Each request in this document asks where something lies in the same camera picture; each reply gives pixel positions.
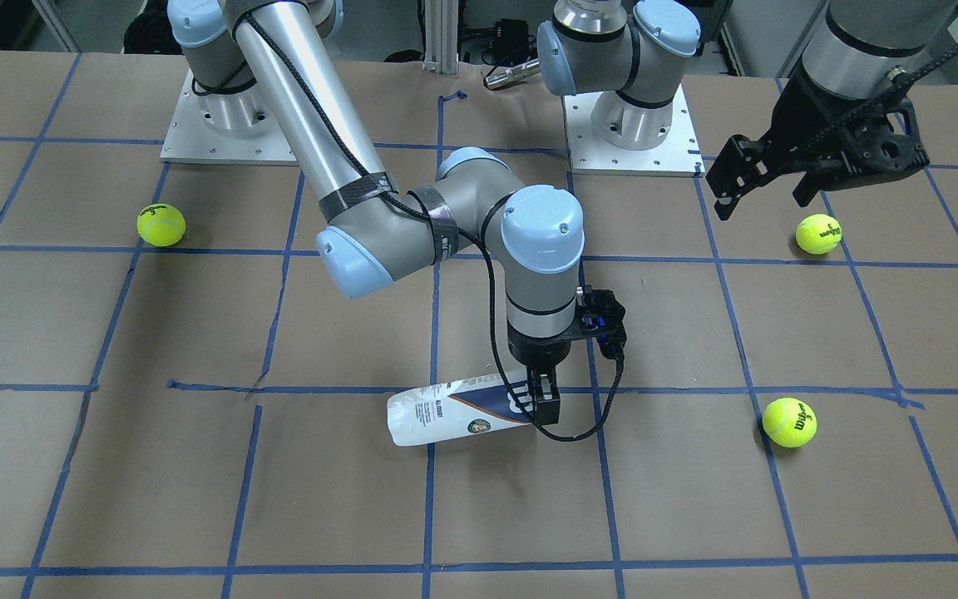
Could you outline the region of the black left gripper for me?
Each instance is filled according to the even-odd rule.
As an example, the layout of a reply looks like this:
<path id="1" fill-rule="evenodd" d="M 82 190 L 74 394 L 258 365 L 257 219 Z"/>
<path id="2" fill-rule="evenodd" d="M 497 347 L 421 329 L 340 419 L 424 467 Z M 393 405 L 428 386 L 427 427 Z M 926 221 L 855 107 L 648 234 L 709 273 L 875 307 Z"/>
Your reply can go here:
<path id="1" fill-rule="evenodd" d="M 811 79 L 792 79 L 759 140 L 733 134 L 706 181 L 715 212 L 729 220 L 743 196 L 779 176 L 802 173 L 794 187 L 798 207 L 821 192 L 902 181 L 929 165 L 907 91 L 911 79 L 870 99 L 840 97 Z"/>

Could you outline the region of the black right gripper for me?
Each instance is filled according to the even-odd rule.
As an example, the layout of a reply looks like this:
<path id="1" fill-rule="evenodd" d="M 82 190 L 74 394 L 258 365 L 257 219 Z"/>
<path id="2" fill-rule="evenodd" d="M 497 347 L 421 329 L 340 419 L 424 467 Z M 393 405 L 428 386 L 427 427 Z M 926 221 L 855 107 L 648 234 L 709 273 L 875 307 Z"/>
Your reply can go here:
<path id="1" fill-rule="evenodd" d="M 571 345 L 596 338 L 602 356 L 622 369 L 627 341 L 626 308 L 612 290 L 579 287 L 574 299 L 555 310 L 525 309 L 508 299 L 508 342 L 513 358 L 527 369 L 527 394 L 536 424 L 559 423 L 561 398 L 556 365 Z"/>

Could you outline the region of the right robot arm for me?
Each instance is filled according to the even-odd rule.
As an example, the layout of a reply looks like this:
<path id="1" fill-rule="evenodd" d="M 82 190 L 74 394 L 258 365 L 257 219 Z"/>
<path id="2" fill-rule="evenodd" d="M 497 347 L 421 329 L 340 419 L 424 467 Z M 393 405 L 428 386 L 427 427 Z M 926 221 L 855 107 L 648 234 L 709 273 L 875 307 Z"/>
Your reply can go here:
<path id="1" fill-rule="evenodd" d="M 525 421 L 543 433 L 558 421 L 556 367 L 575 341 L 595 339 L 615 361 L 617 390 L 626 311 L 613 292 L 578 284 L 585 232 L 577 197 L 525 186 L 476 147 L 454 151 L 431 185 L 400 192 L 324 46 L 341 19 L 335 1 L 170 1 L 167 8 L 196 91 L 256 92 L 248 121 L 272 121 L 283 133 L 327 221 L 317 246 L 343 295 L 370 295 L 474 246 L 487 266 L 503 269 L 508 348 L 525 368 L 528 398 L 513 389 L 499 358 L 496 380 Z"/>

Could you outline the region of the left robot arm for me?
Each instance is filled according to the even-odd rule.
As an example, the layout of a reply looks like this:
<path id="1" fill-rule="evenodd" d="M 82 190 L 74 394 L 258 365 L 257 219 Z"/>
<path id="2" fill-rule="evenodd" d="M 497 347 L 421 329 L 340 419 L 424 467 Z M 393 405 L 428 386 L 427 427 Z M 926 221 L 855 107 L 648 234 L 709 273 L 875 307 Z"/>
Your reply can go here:
<path id="1" fill-rule="evenodd" d="M 795 61 L 760 139 L 734 134 L 707 174 L 721 220 L 742 197 L 801 173 L 802 207 L 818 193 L 901 181 L 929 164 L 907 92 L 912 65 L 953 19 L 954 1 L 832 1 Z M 677 1 L 559 1 L 537 31 L 544 83 L 557 96 L 600 92 L 598 132 L 653 145 L 702 26 Z"/>

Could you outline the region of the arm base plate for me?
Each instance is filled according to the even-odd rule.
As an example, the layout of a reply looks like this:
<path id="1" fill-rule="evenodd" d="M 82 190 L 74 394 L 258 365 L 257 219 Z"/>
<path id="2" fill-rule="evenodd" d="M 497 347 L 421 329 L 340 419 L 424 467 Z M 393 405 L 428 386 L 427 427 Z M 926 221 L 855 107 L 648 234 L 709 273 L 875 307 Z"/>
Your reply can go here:
<path id="1" fill-rule="evenodd" d="M 613 176 L 704 173 L 684 90 L 658 109 L 624 102 L 616 92 L 562 97 L 571 171 Z"/>
<path id="2" fill-rule="evenodd" d="M 170 119 L 160 158 L 185 164 L 297 166 L 293 149 L 258 87 L 199 96 L 191 72 Z"/>

